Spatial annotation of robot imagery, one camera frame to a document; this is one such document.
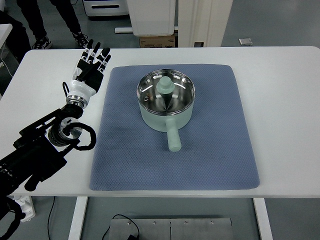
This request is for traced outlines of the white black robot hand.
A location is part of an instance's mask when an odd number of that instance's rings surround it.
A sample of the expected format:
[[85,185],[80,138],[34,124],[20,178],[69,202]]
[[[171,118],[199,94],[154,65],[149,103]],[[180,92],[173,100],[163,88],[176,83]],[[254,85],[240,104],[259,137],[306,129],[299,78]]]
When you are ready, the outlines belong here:
[[101,43],[93,46],[94,40],[90,39],[88,45],[82,52],[82,55],[75,66],[72,79],[63,83],[63,90],[67,104],[74,104],[82,109],[89,104],[90,98],[100,89],[104,71],[111,59],[110,48],[103,48],[101,52]]

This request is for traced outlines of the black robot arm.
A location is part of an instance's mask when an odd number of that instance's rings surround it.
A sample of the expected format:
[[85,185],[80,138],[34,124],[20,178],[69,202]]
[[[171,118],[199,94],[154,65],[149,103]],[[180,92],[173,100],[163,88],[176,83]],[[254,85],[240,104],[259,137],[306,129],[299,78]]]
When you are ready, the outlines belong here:
[[11,195],[23,182],[24,188],[32,192],[63,168],[67,163],[65,155],[76,149],[80,140],[66,140],[67,148],[58,151],[46,137],[47,129],[53,127],[61,141],[58,125],[68,117],[79,119],[83,112],[80,106],[68,103],[22,129],[21,137],[13,144],[15,151],[0,160],[0,194]]

